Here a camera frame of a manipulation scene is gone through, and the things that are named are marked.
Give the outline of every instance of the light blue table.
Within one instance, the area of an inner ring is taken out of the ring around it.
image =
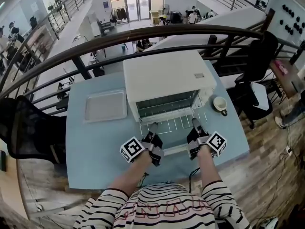
[[[211,63],[205,62],[217,81],[217,88],[209,103],[195,111],[201,116],[201,123],[210,134],[217,130],[227,139],[227,148],[220,157],[214,158],[215,164],[220,165],[249,152],[249,145],[227,91]],[[125,119],[95,123],[84,122],[85,103],[88,95],[124,88],[123,72],[75,83],[71,87],[66,126],[67,170],[71,188],[106,188],[129,166],[119,153],[120,146],[132,136],[136,136],[138,139],[141,139],[142,136],[139,123],[135,122],[128,104],[128,115]],[[212,101],[215,96],[222,96],[227,100],[228,116],[224,117],[212,109]],[[163,149],[185,144],[190,130],[187,128],[161,134]],[[144,183],[185,178],[197,167],[197,160],[191,161],[186,151],[169,155],[161,160],[159,167],[151,165],[147,172],[149,176]]]

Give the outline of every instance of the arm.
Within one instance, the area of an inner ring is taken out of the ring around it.
[[[230,189],[221,180],[214,165],[209,146],[202,146],[198,154],[202,180],[202,197],[214,211],[215,218],[225,220],[234,229],[249,229],[250,223],[237,205]]]
[[[112,228],[116,212],[128,201],[151,162],[149,152],[143,151],[97,200],[89,199],[73,228]]]

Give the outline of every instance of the white tray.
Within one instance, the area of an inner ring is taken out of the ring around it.
[[[85,122],[123,119],[127,116],[125,90],[107,91],[88,96]]]

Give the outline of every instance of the glass door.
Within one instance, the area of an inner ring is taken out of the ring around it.
[[[140,20],[149,19],[148,0],[138,0],[140,10]]]
[[[129,14],[129,21],[138,21],[138,2],[137,0],[127,0],[127,9]]]
[[[149,0],[127,0],[129,21],[149,19]]]

